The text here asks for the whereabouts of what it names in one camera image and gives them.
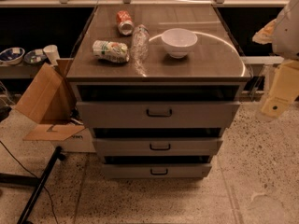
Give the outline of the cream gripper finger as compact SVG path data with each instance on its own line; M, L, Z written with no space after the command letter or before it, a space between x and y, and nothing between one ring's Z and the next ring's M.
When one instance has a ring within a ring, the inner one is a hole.
M262 121L278 119L299 96L299 62L284 60L274 70L270 89L263 95L256 116Z

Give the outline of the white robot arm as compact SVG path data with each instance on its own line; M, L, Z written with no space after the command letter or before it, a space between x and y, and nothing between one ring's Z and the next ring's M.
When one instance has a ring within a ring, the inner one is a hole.
M258 111L261 118L271 121L282 115L299 96L299 0L290 0L252 41L271 43L273 52L283 58L274 70L270 89L263 95Z

